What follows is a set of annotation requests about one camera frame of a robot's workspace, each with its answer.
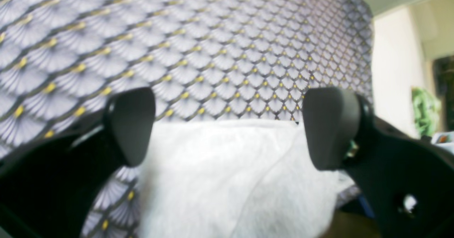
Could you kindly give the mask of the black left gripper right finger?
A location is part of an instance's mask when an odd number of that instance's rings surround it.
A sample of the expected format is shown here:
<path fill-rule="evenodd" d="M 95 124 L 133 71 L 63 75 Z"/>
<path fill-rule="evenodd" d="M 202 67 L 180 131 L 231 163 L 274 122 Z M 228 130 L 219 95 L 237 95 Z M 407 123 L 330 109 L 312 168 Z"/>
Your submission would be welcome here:
<path fill-rule="evenodd" d="M 347 172 L 383 238 L 453 237 L 451 152 L 410 138 L 345 89 L 309 89 L 302 117 L 315 168 Z"/>

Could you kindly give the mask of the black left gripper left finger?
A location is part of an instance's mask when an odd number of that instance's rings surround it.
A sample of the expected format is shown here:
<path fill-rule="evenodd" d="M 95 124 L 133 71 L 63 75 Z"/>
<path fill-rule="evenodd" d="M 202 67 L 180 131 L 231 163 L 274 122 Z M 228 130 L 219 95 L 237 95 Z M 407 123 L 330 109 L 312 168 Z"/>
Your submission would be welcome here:
<path fill-rule="evenodd" d="M 155 96 L 141 87 L 111 96 L 52 138 L 1 159 L 1 228 L 12 238 L 77 238 L 109 177 L 145 159 Z"/>

